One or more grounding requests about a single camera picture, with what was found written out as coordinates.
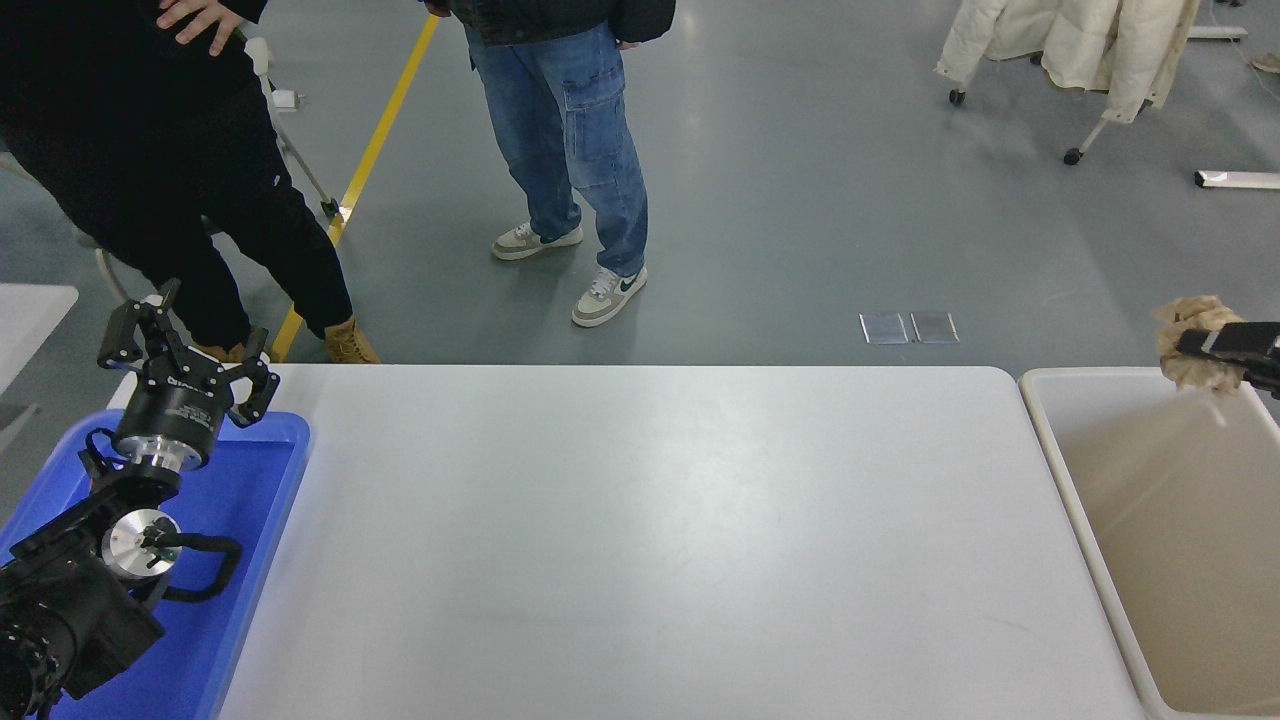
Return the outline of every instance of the black pants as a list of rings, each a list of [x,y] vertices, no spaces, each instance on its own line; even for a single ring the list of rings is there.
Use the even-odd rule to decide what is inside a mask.
[[[232,347],[250,320],[206,215],[265,266],[316,336],[351,316],[338,255],[289,178],[270,110],[248,83],[210,113],[90,132],[0,128],[67,217],[152,284],[178,278],[174,311],[195,342]]]

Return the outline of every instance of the white sneaker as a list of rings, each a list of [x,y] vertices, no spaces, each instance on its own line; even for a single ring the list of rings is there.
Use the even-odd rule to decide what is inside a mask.
[[[609,318],[618,314],[622,306],[631,300],[631,296],[640,292],[649,279],[649,269],[640,268],[640,272],[623,278],[613,270],[599,268],[591,287],[577,299],[573,306],[573,324],[584,328],[594,328],[604,324]]]
[[[582,242],[582,225],[570,231],[556,240],[534,232],[529,223],[520,223],[515,228],[502,233],[502,237],[493,242],[493,256],[499,260],[524,260],[530,255],[536,255],[548,247],[568,247]]]

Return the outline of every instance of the hand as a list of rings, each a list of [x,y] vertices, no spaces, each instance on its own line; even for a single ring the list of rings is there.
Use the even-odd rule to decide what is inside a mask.
[[[215,56],[227,46],[227,38],[232,36],[232,32],[244,22],[244,18],[228,10],[218,0],[160,0],[160,9],[165,13],[156,19],[156,24],[164,29],[169,29],[192,13],[196,14],[187,23],[187,27],[182,28],[182,32],[174,37],[180,45],[187,45],[216,24],[214,42],[209,46],[209,54]]]

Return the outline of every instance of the person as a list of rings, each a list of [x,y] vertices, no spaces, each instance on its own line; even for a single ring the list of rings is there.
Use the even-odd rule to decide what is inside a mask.
[[[581,208],[595,210],[603,250],[572,322],[617,315],[649,278],[649,200],[623,111],[621,50],[671,28],[675,0],[424,0],[466,27],[471,63],[529,222],[494,241],[499,260],[521,260],[582,241]]]
[[[160,287],[197,348],[251,324],[207,218],[335,363],[378,363],[337,252],[289,177],[243,38],[266,0],[4,0],[0,138],[72,222]]]

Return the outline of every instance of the beige plastic bin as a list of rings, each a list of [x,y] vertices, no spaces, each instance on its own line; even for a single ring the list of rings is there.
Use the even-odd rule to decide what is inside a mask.
[[[1280,717],[1280,430],[1257,393],[1155,368],[1019,384],[1147,712]]]

